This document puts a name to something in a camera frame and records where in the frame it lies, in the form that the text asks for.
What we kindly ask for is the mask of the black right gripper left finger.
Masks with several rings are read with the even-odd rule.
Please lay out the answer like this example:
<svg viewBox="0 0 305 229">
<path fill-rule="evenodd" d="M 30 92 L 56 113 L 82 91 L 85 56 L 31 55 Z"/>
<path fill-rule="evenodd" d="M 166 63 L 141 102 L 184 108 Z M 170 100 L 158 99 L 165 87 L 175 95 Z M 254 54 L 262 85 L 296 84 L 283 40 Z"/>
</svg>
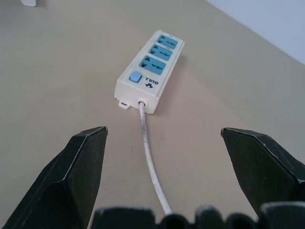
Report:
<svg viewBox="0 0 305 229">
<path fill-rule="evenodd" d="M 5 229 L 85 229 L 97 198 L 108 129 L 74 135 L 40 172 Z"/>
</svg>

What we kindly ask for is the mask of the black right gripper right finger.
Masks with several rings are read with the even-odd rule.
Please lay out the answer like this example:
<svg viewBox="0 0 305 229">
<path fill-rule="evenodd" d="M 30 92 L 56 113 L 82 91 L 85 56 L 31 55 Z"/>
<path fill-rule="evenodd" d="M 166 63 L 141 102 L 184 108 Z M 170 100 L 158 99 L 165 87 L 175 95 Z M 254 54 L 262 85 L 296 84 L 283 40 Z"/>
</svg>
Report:
<svg viewBox="0 0 305 229">
<path fill-rule="evenodd" d="M 238 183 L 256 214 L 305 215 L 305 166 L 268 135 L 221 129 Z"/>
</svg>

